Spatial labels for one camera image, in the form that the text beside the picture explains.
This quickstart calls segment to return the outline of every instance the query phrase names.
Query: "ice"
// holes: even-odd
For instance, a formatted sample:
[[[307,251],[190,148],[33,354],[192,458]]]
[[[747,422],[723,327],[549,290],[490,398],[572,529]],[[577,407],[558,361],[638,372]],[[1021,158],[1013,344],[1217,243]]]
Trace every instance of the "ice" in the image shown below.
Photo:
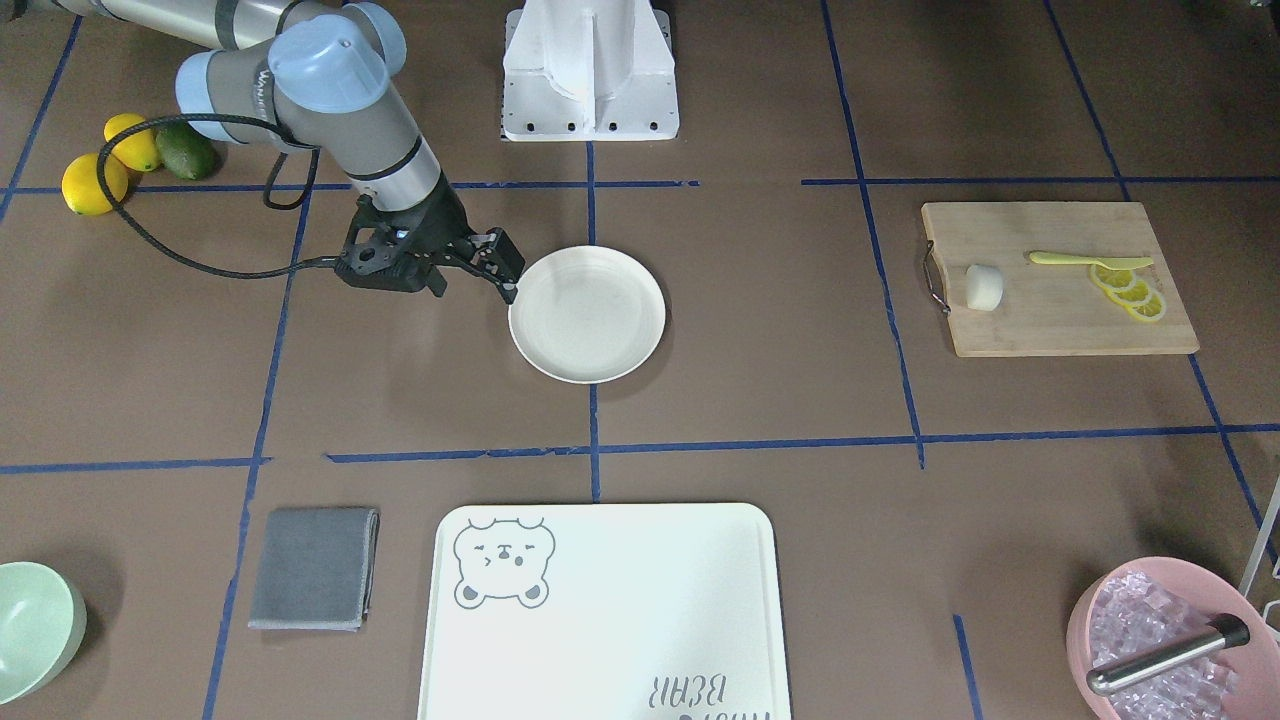
[[[1130,571],[1107,580],[1093,606],[1093,666],[1203,628],[1208,618],[1185,600]],[[1239,676],[1211,657],[1181,665],[1110,697],[1121,720],[1228,720],[1222,696]]]

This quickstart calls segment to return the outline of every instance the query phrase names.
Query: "white plate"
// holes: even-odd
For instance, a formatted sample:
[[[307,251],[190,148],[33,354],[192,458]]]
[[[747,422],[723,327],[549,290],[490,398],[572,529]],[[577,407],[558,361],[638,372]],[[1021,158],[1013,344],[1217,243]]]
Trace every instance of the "white plate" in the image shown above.
[[[449,512],[417,717],[790,720],[769,519],[746,503]]]
[[[525,270],[507,323],[532,366],[568,383],[603,383],[649,357],[667,305],[644,265],[617,250],[580,245]]]

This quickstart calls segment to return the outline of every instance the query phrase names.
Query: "white tray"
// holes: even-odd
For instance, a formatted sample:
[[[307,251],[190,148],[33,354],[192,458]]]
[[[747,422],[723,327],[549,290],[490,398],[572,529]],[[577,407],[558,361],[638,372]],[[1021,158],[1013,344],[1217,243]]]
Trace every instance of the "white tray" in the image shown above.
[[[417,716],[790,720],[768,518],[745,503],[449,512]]]

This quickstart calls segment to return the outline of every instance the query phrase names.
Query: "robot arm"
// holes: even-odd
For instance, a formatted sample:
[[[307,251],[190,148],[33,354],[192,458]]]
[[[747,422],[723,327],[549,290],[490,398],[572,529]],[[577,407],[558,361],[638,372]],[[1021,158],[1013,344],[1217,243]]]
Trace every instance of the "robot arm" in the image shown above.
[[[439,265],[493,283],[507,304],[525,260],[502,228],[477,233],[390,82],[404,63],[399,26],[372,3],[59,0],[206,46],[177,78],[183,113],[252,117],[285,128],[193,122],[202,135],[283,152],[326,149],[360,192],[334,266],[355,287],[440,296]]]

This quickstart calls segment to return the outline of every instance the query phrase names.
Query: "pink bowl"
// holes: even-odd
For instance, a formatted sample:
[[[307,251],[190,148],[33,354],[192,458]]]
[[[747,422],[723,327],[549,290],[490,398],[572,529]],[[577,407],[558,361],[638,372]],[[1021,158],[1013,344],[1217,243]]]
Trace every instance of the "pink bowl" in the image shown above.
[[[1222,662],[1240,675],[1235,692],[1222,697],[1222,710],[1231,720],[1275,720],[1280,716],[1280,646],[1272,639],[1262,616],[1225,580],[1198,565],[1174,557],[1143,557],[1126,562],[1093,583],[1075,603],[1066,625],[1066,660],[1071,666],[1075,687],[1093,712],[1102,720],[1120,719],[1111,707],[1111,701],[1094,694],[1084,683],[1085,673],[1093,669],[1089,628],[1093,625],[1094,600],[1108,579],[1134,570],[1146,573],[1206,615],[1230,612],[1244,620],[1249,626],[1249,642],[1219,653]]]

